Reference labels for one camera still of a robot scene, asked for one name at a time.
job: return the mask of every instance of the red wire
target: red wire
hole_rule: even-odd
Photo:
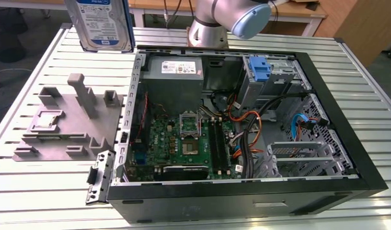
[[[141,133],[142,133],[142,127],[143,127],[143,123],[145,123],[149,103],[150,103],[150,98],[149,98],[149,95],[146,93],[146,105],[145,105],[145,112],[143,112],[142,121],[141,121],[139,132],[138,132],[138,136],[136,136],[135,140],[131,142],[131,145],[135,143],[135,141],[138,140],[138,137],[141,136]]]

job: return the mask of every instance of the connector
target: connector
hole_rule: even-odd
[[[314,121],[314,120],[301,121],[299,125],[301,125],[302,128],[313,130],[315,125],[317,125],[317,121]]]
[[[122,132],[122,138],[120,138],[120,143],[126,143],[128,138],[127,132]]]
[[[250,57],[250,69],[258,82],[267,81],[271,75],[271,65],[265,57]]]

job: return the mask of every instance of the metal bracket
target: metal bracket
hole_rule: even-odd
[[[107,193],[111,184],[115,154],[116,153],[111,150],[98,154],[96,163],[91,167],[87,180],[91,184],[87,205],[108,204]]]

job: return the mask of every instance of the aluminum table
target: aluminum table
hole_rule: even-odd
[[[186,31],[136,28],[139,45],[186,46]],[[128,93],[134,54],[86,53],[74,28],[62,28],[0,124],[0,229],[391,229],[391,101],[346,44],[331,38],[259,35],[231,48],[307,52],[339,103],[389,190],[318,215],[130,224],[111,205],[86,206],[92,161],[15,162],[44,86],[72,92],[68,75],[86,75],[95,93]]]

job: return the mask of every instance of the hard drive label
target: hard drive label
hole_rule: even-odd
[[[165,61],[162,73],[197,74],[197,63],[194,61]]]
[[[111,18],[110,0],[79,0],[79,10],[94,43],[116,45],[119,42],[116,22]]]

